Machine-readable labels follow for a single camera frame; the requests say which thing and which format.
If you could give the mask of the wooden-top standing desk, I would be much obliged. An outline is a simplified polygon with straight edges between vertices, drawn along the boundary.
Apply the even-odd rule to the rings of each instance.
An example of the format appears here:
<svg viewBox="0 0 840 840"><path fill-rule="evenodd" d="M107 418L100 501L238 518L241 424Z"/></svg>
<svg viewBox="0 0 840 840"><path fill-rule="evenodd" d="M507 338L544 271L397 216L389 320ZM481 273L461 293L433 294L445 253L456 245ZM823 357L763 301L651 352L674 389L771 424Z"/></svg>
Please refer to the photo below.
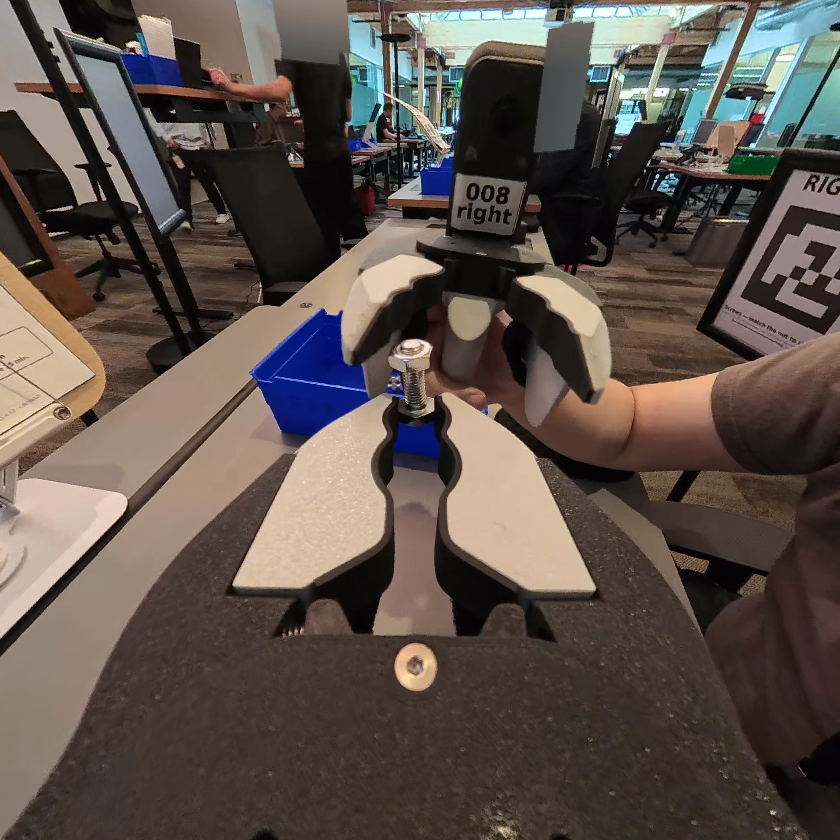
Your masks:
<svg viewBox="0 0 840 840"><path fill-rule="evenodd" d="M96 97L90 98L78 82L66 85L79 109L94 111L97 117L107 116L108 108L101 108ZM15 81L17 92L40 95L58 100L48 81ZM129 88L138 100L141 112L148 108L160 122L176 123L264 123L267 121L263 103L242 98L225 91L139 84Z"/></svg>

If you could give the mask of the black box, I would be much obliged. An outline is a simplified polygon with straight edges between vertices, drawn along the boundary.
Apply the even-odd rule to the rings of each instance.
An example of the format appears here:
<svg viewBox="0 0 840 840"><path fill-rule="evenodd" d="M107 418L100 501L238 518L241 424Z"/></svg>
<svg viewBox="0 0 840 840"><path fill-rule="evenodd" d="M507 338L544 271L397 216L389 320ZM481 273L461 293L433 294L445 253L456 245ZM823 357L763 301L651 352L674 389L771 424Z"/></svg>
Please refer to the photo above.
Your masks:
<svg viewBox="0 0 840 840"><path fill-rule="evenodd" d="M175 60L178 64L184 88L202 89L204 69L202 49L195 41L174 37Z"/></svg>

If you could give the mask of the black framed marker sign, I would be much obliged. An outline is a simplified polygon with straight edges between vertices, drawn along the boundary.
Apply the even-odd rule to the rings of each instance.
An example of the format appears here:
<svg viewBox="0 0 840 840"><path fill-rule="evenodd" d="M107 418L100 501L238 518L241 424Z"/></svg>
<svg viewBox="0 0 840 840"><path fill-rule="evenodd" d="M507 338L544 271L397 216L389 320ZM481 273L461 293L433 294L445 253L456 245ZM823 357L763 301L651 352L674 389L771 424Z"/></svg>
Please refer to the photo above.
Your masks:
<svg viewBox="0 0 840 840"><path fill-rule="evenodd" d="M839 153L785 150L697 330L751 361L839 330Z"/></svg>

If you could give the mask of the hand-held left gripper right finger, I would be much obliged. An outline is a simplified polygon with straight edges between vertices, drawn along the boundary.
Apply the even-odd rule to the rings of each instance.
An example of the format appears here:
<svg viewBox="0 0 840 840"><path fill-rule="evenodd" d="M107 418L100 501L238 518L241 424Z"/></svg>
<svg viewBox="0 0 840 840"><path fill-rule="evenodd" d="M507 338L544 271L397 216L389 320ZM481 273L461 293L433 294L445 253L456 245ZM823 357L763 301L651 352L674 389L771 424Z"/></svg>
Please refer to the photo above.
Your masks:
<svg viewBox="0 0 840 840"><path fill-rule="evenodd" d="M437 411L444 547L520 601L591 599L595 583L531 449L453 394Z"/></svg>

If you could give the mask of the blue storage bins on desk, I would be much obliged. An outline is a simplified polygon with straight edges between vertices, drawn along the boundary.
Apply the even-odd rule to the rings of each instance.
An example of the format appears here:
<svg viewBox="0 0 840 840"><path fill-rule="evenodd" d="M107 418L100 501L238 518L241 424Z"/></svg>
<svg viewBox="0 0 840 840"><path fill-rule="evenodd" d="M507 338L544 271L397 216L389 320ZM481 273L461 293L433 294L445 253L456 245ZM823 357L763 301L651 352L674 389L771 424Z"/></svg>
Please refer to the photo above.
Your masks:
<svg viewBox="0 0 840 840"><path fill-rule="evenodd" d="M175 88L184 86L181 68L176 59L122 53L121 60L135 86L152 85Z"/></svg>

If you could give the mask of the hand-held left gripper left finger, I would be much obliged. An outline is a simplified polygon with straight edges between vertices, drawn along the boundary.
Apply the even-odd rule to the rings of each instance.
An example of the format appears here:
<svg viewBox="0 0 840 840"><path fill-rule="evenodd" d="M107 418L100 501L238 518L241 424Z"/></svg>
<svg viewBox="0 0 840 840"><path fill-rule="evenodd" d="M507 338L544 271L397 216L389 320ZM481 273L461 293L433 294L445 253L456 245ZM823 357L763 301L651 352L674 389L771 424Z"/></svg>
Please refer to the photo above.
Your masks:
<svg viewBox="0 0 840 840"><path fill-rule="evenodd" d="M380 395L299 448L234 579L241 595L378 601L395 558L397 401Z"/></svg>

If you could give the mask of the black wheeled office chair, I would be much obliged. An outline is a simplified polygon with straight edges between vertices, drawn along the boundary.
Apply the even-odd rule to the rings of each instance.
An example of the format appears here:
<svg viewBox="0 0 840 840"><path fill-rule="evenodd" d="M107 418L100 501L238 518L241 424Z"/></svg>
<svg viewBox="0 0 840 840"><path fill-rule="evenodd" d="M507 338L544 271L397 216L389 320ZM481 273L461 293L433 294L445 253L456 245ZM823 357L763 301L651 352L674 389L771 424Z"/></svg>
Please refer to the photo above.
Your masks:
<svg viewBox="0 0 840 840"><path fill-rule="evenodd" d="M120 243L119 221L109 202L102 199L89 163L78 164L77 168L86 171L97 200L80 203L67 176L15 111L1 113L1 153L48 234L97 242L101 259L76 273L77 278L98 274L92 293L94 301L105 300L106 281L120 278L122 271L143 274L137 260L115 256L104 243L105 238L113 245Z"/></svg>

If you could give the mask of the black framed blank sign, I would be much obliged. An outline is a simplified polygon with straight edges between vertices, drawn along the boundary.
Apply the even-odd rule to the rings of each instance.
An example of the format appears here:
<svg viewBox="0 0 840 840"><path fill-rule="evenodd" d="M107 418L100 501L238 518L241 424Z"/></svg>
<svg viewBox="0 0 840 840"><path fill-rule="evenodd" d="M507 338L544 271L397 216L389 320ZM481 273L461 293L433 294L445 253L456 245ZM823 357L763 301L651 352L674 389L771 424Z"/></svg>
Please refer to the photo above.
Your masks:
<svg viewBox="0 0 840 840"><path fill-rule="evenodd" d="M60 28L54 33L140 204L154 243L170 244L186 212L121 51Z"/></svg>

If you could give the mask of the printed instruction sheet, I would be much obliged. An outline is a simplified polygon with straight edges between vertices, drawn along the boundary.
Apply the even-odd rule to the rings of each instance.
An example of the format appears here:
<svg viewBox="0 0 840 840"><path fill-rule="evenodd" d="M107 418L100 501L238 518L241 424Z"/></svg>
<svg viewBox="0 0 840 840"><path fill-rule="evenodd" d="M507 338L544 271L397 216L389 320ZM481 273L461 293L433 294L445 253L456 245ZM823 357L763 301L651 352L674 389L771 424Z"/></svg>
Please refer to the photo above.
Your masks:
<svg viewBox="0 0 840 840"><path fill-rule="evenodd" d="M56 426L70 415L66 397L94 372L7 290L1 290L1 435Z"/></svg>

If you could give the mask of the black mesh office chair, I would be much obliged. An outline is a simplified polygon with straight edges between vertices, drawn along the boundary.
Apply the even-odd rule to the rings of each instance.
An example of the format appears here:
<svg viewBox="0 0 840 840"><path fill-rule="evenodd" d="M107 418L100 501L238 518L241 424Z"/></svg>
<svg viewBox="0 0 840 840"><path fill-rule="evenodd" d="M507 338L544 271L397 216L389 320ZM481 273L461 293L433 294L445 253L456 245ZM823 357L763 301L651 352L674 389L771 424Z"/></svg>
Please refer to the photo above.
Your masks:
<svg viewBox="0 0 840 840"><path fill-rule="evenodd" d="M201 157L255 263L265 305L286 303L341 257L345 166L307 162L295 170L278 144Z"/></svg>

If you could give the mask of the black easel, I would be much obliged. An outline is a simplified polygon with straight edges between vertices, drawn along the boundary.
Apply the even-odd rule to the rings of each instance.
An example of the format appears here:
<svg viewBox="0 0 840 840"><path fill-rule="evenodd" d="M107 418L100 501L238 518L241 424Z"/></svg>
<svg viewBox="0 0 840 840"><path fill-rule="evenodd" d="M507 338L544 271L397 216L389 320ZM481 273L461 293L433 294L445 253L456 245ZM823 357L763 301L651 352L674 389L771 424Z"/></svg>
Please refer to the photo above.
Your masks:
<svg viewBox="0 0 840 840"><path fill-rule="evenodd" d="M65 78L62 70L59 68L59 59L54 53L53 45L57 44L58 47L60 47L60 43L58 42L55 34L53 35L52 40L48 41L29 2L11 1L10 5L29 44L35 52L38 63L45 72L53 92L58 96L58 103L66 116L70 128L77 138L82 152L86 156L87 162L91 166L91 172L93 173L95 181L100 186L107 202L109 202L114 213L117 215L119 228L122 232L122 238L130 247L134 259L140 263L140 267L143 270L143 274L141 276L144 278L148 288L152 292L156 307L160 311L160 314L171 331L170 338L163 339L162 341L152 345L146 353L147 361L149 362L152 370L157 374L164 373L176 364L180 363L191 352L203 346L213 337L213 335L206 332L203 328L203 316L196 303L193 295L193 289L186 278L186 273L184 272L181 261L175 252L175 247L171 238L170 244L166 244L162 241L158 245L156 245L154 241L152 241L152 243L161 258L164 273L168 277L170 286L178 301L177 308L172 306L170 299L167 296L163 280L161 279L160 269L146 252L140 235L134 226L134 221L130 218L128 211L125 208L125 203L109 174L98 144L91 135L88 123L82 116L81 110L75 104L74 98L70 94L67 87L69 82ZM140 208L140 204L134 196L134 193L133 197Z"/></svg>

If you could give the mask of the grey trash can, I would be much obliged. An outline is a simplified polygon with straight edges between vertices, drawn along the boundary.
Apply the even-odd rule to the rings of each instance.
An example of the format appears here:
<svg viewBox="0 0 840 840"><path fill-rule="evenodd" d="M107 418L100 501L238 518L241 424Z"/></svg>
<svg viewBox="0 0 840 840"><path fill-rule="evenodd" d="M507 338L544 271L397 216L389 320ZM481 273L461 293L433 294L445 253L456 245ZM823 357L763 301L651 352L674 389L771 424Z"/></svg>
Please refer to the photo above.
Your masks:
<svg viewBox="0 0 840 840"><path fill-rule="evenodd" d="M686 260L699 268L726 267L748 224L744 219L703 218L686 250Z"/></svg>

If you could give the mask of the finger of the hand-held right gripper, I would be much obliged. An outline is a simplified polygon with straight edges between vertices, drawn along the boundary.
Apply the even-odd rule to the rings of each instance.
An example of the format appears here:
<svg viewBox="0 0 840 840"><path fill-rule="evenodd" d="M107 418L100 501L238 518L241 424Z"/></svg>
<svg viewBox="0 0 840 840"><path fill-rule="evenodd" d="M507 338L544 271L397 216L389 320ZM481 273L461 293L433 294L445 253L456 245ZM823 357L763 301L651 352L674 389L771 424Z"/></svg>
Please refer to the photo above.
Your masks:
<svg viewBox="0 0 840 840"><path fill-rule="evenodd" d="M507 294L504 353L525 390L524 413L544 424L567 396L597 404L612 374L606 322L594 294L562 272L516 276Z"/></svg>
<svg viewBox="0 0 840 840"><path fill-rule="evenodd" d="M362 271L341 317L347 365L360 367L367 396L382 395L391 379L389 354L411 320L439 303L445 268L418 255L397 255Z"/></svg>

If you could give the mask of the person's right hand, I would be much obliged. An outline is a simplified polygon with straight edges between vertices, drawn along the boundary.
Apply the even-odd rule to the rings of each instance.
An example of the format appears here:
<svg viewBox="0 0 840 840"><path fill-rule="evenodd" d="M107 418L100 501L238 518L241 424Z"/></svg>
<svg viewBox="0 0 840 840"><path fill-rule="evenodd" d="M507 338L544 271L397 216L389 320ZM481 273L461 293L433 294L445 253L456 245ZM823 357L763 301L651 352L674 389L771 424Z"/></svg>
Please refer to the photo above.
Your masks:
<svg viewBox="0 0 840 840"><path fill-rule="evenodd" d="M502 347L502 338L511 319L501 310L490 322L481 355L472 373L466 379L453 379L443 369L446 346L447 314L442 303L426 311L425 340L433 348L432 360L426 372L426 390L429 396L453 393L462 401L483 411L489 405L504 408L522 403L523 388L515 382L508 358Z"/></svg>

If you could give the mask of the brown wooden board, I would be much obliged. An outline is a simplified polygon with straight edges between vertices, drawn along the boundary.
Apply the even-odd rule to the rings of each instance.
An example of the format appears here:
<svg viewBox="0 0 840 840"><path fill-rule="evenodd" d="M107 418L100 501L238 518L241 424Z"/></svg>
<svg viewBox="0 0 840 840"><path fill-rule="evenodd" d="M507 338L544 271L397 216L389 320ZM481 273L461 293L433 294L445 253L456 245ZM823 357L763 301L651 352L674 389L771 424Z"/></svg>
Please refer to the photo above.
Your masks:
<svg viewBox="0 0 840 840"><path fill-rule="evenodd" d="M96 305L60 256L14 175L1 162L1 251L67 319Z"/></svg>

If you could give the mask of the large silver hex bolt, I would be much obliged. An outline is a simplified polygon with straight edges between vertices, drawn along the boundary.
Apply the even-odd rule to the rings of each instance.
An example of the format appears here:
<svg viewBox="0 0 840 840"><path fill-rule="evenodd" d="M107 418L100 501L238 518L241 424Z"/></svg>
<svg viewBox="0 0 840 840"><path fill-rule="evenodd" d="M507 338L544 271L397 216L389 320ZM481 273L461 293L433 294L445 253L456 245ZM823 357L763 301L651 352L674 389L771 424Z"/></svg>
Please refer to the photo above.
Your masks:
<svg viewBox="0 0 840 840"><path fill-rule="evenodd" d="M402 401L412 410L423 409L427 401L426 374L433 348L424 339L404 339L392 347L388 364L401 378Z"/></svg>

